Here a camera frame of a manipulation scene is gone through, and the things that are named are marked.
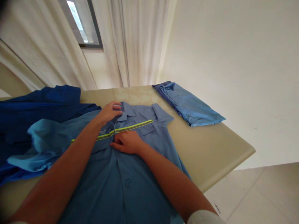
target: shirt button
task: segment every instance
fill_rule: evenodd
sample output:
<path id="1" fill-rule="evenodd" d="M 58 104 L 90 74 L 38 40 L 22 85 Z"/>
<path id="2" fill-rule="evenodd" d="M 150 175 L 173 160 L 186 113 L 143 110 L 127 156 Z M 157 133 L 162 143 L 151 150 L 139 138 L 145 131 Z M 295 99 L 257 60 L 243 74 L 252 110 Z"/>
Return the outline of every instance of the shirt button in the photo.
<path id="1" fill-rule="evenodd" d="M 129 179 L 126 180 L 126 186 L 129 187 L 131 185 L 131 181 Z"/>

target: white curtain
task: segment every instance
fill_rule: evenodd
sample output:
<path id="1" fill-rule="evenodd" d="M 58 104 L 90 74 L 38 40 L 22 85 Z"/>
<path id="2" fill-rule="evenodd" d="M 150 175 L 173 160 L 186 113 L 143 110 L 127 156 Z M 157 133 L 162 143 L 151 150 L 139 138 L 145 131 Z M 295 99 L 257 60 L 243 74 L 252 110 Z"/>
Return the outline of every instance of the white curtain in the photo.
<path id="1" fill-rule="evenodd" d="M 1 17 L 0 39 L 35 75 L 34 82 L 27 82 L 31 90 L 42 85 L 64 84 L 82 90 L 97 89 L 57 0 L 11 0 L 9 3 Z M 16 75 L 24 82 L 32 81 L 33 77 L 20 72 Z"/>
<path id="2" fill-rule="evenodd" d="M 113 87 L 155 84 L 169 0 L 93 0 Z"/>
<path id="3" fill-rule="evenodd" d="M 2 40 L 0 40 L 0 62 L 17 76 L 30 91 L 39 90 L 45 87 L 39 78 Z"/>

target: window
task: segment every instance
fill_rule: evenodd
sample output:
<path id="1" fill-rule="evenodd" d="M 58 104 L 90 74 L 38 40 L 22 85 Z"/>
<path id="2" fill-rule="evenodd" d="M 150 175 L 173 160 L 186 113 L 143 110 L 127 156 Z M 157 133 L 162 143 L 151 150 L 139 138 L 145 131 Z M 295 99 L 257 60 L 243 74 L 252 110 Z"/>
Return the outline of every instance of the window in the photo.
<path id="1" fill-rule="evenodd" d="M 92 0 L 59 0 L 80 47 L 103 48 Z"/>

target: floor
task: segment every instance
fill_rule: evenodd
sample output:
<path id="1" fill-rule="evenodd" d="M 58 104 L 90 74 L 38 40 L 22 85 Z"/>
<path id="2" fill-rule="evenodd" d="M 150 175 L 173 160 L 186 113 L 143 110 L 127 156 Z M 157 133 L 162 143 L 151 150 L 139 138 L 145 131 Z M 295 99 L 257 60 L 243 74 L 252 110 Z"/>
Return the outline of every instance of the floor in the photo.
<path id="1" fill-rule="evenodd" d="M 205 196 L 227 224 L 298 224 L 299 163 L 234 170 Z"/>

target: hand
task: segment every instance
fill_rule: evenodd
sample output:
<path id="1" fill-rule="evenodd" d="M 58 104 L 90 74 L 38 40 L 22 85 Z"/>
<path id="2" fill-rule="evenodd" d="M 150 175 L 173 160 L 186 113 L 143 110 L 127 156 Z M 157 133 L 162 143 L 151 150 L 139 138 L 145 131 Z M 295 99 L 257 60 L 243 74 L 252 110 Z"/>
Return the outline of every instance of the hand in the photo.
<path id="1" fill-rule="evenodd" d="M 128 154 L 138 154 L 147 144 L 142 141 L 136 131 L 125 131 L 115 135 L 115 142 L 110 144 L 113 148 Z"/>
<path id="2" fill-rule="evenodd" d="M 107 122 L 111 121 L 117 115 L 122 114 L 122 111 L 120 111 L 121 107 L 118 105 L 121 105 L 121 103 L 115 101 L 106 104 L 104 109 L 94 118 L 96 123 L 105 126 Z"/>

